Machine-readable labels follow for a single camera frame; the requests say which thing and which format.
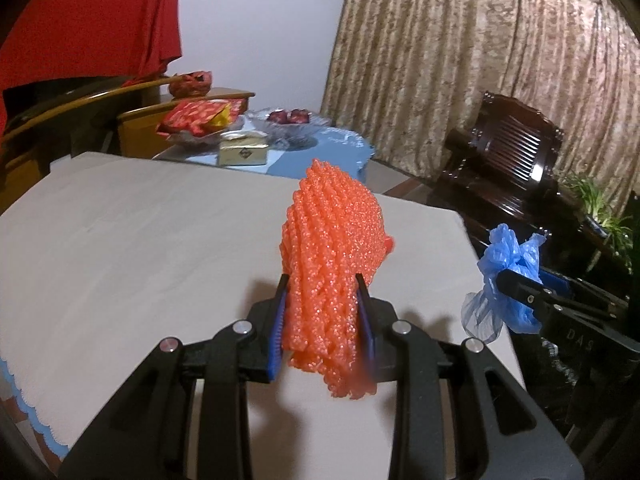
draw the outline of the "wooden cabinet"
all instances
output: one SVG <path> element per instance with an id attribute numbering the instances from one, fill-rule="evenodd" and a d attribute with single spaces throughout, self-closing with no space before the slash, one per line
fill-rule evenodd
<path id="1" fill-rule="evenodd" d="M 235 90 L 233 88 L 212 88 L 209 93 L 199 99 L 242 99 L 241 113 L 248 108 L 249 98 L 253 92 Z M 120 152 L 124 156 L 134 158 L 153 158 L 164 152 L 171 145 L 156 134 L 156 128 L 162 118 L 181 100 L 171 100 L 157 105 L 139 108 L 118 116 L 118 136 Z"/>

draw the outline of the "blue plastic bag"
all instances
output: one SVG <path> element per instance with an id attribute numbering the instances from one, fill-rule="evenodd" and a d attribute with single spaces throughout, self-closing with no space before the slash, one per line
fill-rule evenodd
<path id="1" fill-rule="evenodd" d="M 504 323 L 518 333 L 535 334 L 540 331 L 541 325 L 533 316 L 533 310 L 498 292 L 495 277 L 501 270 L 511 269 L 541 283 L 538 276 L 538 248 L 545 239 L 542 235 L 533 234 L 528 241 L 519 245 L 515 233 L 507 224 L 500 224 L 491 230 L 490 245 L 478 261 L 478 268 L 484 276 L 484 287 L 477 294 L 468 294 L 462 306 L 462 326 L 466 333 L 490 343 L 500 335 Z"/>

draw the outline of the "beige patterned curtain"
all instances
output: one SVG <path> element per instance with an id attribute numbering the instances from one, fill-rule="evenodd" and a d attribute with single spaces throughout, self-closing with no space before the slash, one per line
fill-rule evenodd
<path id="1" fill-rule="evenodd" d="M 556 171 L 587 172 L 615 208 L 640 170 L 640 44 L 609 0 L 346 0 L 322 111 L 377 157 L 435 178 L 444 137 L 482 92 L 566 136 Z"/>

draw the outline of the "potted plant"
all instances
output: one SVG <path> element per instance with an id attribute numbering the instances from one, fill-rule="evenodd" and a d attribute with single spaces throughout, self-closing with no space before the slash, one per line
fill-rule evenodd
<path id="1" fill-rule="evenodd" d="M 582 204 L 582 211 L 590 227 L 605 239 L 605 243 L 611 247 L 614 254 L 622 257 L 628 268 L 631 266 L 629 256 L 632 248 L 631 229 L 623 225 L 626 218 L 619 218 L 613 214 L 612 209 L 604 198 L 604 193 L 591 177 L 570 173 L 563 184 L 576 195 Z M 597 257 L 590 267 L 595 265 Z"/>

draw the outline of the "red fruit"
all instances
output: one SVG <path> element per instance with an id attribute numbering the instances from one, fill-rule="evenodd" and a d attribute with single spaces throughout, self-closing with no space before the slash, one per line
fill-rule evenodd
<path id="1" fill-rule="evenodd" d="M 289 124 L 289 117 L 287 116 L 286 110 L 276 110 L 271 112 L 269 117 L 267 117 L 267 120 L 271 121 L 271 123 Z"/>
<path id="2" fill-rule="evenodd" d="M 304 124 L 309 122 L 311 112 L 309 110 L 292 110 L 289 114 L 289 123 L 291 124 Z"/>

